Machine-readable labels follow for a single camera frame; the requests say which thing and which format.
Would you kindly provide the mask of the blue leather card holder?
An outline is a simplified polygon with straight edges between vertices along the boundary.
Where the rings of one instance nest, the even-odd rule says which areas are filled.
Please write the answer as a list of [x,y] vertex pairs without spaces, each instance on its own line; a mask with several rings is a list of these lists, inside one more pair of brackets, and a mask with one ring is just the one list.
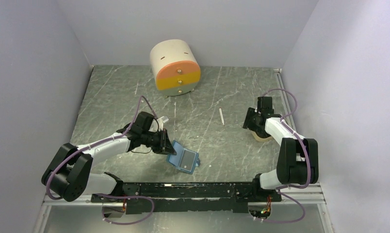
[[169,154],[166,161],[180,172],[193,174],[196,167],[200,166],[199,153],[183,147],[174,140],[172,146],[176,155]]

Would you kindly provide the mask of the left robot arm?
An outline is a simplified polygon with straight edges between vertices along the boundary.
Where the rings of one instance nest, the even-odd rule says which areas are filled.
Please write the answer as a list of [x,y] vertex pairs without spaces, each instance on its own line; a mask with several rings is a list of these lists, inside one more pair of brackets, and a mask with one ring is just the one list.
[[41,183],[53,200],[71,202],[81,195],[104,194],[112,202],[119,201],[125,194],[124,182],[109,172],[92,174],[92,167],[140,146],[150,148],[155,154],[175,155],[164,128],[168,120],[166,116],[156,118],[140,112],[134,122],[99,141],[78,146],[65,143],[45,170]]

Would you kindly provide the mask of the credit card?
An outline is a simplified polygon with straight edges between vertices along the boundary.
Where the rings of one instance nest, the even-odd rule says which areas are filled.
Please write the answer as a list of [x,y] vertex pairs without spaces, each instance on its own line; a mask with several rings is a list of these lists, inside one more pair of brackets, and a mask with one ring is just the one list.
[[179,168],[188,171],[192,170],[192,168],[194,167],[195,159],[196,159],[195,152],[184,150],[179,164]]

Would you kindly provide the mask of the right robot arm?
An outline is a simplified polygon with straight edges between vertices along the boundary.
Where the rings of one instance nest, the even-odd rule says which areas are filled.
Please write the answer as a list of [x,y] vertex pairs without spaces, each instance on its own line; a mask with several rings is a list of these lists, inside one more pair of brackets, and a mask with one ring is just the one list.
[[243,124],[259,142],[275,140],[279,146],[276,167],[258,175],[259,183],[252,186],[251,195],[262,201],[270,189],[286,187],[306,188],[317,183],[318,143],[293,130],[284,117],[276,114],[271,97],[258,97],[257,107],[248,108]]

